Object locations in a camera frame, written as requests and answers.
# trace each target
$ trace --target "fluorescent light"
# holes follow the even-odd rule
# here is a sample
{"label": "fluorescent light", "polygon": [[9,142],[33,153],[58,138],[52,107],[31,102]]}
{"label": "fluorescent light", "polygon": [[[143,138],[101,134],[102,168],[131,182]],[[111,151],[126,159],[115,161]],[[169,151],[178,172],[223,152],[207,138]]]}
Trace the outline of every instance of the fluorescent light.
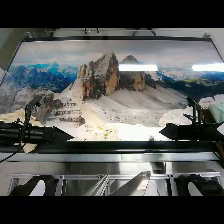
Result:
{"label": "fluorescent light", "polygon": [[156,65],[135,65],[135,64],[120,64],[119,65],[119,71],[123,72],[146,72],[146,71],[158,71],[158,68]]}
{"label": "fluorescent light", "polygon": [[215,63],[207,65],[193,65],[193,71],[202,71],[202,72],[224,72],[224,63]]}

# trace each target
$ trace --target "cloudy sky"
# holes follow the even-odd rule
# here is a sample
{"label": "cloudy sky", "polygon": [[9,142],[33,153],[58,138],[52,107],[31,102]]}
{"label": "cloudy sky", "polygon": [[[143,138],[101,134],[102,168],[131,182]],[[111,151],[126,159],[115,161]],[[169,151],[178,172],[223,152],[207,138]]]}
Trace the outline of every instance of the cloudy sky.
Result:
{"label": "cloudy sky", "polygon": [[133,55],[145,64],[192,66],[222,62],[212,43],[167,40],[75,40],[25,42],[13,64],[71,64],[80,66],[113,51],[118,61]]}

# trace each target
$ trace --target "glass panel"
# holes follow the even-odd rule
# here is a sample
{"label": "glass panel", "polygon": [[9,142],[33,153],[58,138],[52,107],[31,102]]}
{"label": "glass panel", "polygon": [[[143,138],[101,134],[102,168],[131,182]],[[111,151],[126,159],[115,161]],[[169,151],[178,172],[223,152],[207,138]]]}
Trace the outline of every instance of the glass panel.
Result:
{"label": "glass panel", "polygon": [[[0,86],[0,114],[23,108],[39,94],[37,119],[74,140],[163,141],[168,139],[159,131],[167,123],[191,124],[183,116],[192,114],[188,95],[208,107],[212,97],[224,94],[222,71],[192,69],[223,62],[209,39],[74,40],[69,39],[73,31],[65,32],[26,34]],[[81,36],[84,31],[74,32]],[[119,36],[134,31],[91,32]],[[137,70],[125,70],[130,65]]]}

